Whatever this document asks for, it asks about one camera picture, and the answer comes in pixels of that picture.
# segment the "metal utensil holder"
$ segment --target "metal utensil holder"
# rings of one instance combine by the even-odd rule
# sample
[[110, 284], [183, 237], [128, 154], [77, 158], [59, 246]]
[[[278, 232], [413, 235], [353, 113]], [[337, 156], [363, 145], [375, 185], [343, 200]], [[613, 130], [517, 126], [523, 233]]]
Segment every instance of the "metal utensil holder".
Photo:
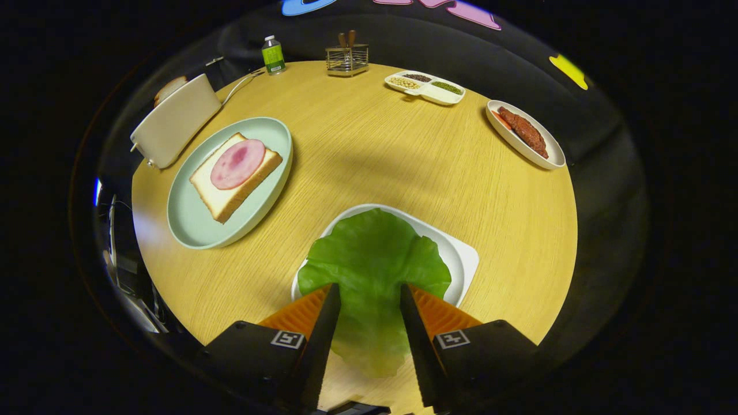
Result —
[[369, 69], [369, 45], [326, 47], [325, 66], [328, 75], [354, 76]]

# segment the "round wooden table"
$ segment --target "round wooden table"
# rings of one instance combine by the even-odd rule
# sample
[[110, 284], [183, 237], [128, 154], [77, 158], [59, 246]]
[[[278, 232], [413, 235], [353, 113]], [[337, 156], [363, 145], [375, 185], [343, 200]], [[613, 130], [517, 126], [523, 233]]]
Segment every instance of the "round wooden table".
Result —
[[[200, 342], [208, 344], [236, 320], [256, 323], [288, 304], [313, 241], [339, 213], [362, 203], [393, 206], [472, 245], [480, 263], [461, 309], [483, 322], [505, 319], [536, 344], [544, 338], [576, 257], [568, 169], [546, 171], [518, 154], [486, 119], [489, 99], [473, 91], [455, 106], [439, 106], [385, 86], [384, 78], [399, 70], [371, 64], [353, 78], [337, 78], [327, 76], [322, 61], [288, 64], [281, 75], [247, 81], [171, 167], [137, 169], [132, 202], [144, 262], [167, 305]], [[236, 82], [218, 92], [221, 101]], [[183, 247], [166, 216], [179, 167], [221, 128], [261, 116], [283, 121], [294, 140], [280, 198], [236, 243]], [[432, 413], [422, 407], [410, 355], [396, 376], [368, 379], [332, 352], [320, 409], [347, 399], [397, 414]]]

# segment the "light green plate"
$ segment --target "light green plate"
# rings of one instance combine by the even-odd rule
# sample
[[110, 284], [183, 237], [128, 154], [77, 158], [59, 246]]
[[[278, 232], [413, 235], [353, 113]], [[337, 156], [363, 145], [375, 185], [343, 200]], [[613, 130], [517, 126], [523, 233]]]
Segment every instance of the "light green plate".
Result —
[[[261, 140], [282, 156], [282, 163], [254, 189], [226, 223], [213, 219], [210, 211], [190, 183], [195, 170], [226, 140], [240, 132], [246, 138]], [[253, 229], [277, 200], [292, 166], [292, 135], [287, 126], [269, 117], [238, 121], [205, 140], [184, 161], [177, 172], [167, 201], [167, 222], [180, 244], [196, 250], [224, 247]]]

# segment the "carrot slice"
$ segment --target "carrot slice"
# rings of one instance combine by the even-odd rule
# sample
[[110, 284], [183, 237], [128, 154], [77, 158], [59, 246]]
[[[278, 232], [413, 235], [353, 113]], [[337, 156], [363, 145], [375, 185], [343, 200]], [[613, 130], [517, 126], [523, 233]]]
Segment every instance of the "carrot slice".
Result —
[[512, 127], [510, 126], [510, 124], [508, 124], [507, 121], [505, 121], [505, 119], [502, 118], [501, 115], [499, 115], [497, 112], [494, 112], [494, 111], [492, 111], [492, 114], [494, 114], [494, 117], [497, 118], [502, 123], [502, 125], [505, 126], [505, 128], [507, 128], [508, 130], [512, 130]]
[[451, 304], [443, 301], [433, 294], [423, 291], [411, 284], [410, 291], [413, 293], [415, 306], [418, 307], [420, 318], [425, 325], [428, 338], [433, 341], [436, 335], [453, 332], [454, 330], [468, 329], [479, 326], [481, 321], [457, 309]]
[[310, 334], [313, 332], [315, 322], [323, 307], [323, 301], [325, 301], [330, 288], [331, 284], [328, 284], [323, 288], [316, 289], [265, 318], [259, 323], [259, 326], [302, 333], [307, 340], [310, 340]]

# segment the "yellow decal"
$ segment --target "yellow decal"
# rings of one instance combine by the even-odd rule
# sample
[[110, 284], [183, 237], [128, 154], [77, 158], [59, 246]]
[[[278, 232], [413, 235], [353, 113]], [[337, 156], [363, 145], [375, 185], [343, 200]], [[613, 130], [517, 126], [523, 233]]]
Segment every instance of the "yellow decal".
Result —
[[555, 58], [553, 56], [549, 56], [548, 60], [551, 61], [555, 67], [559, 68], [561, 72], [564, 72], [566, 76], [571, 78], [571, 80], [579, 85], [580, 88], [585, 91], [589, 89], [589, 86], [587, 86], [587, 83], [584, 81], [584, 73], [574, 66], [574, 64], [572, 64], [567, 58], [564, 58], [559, 54]]

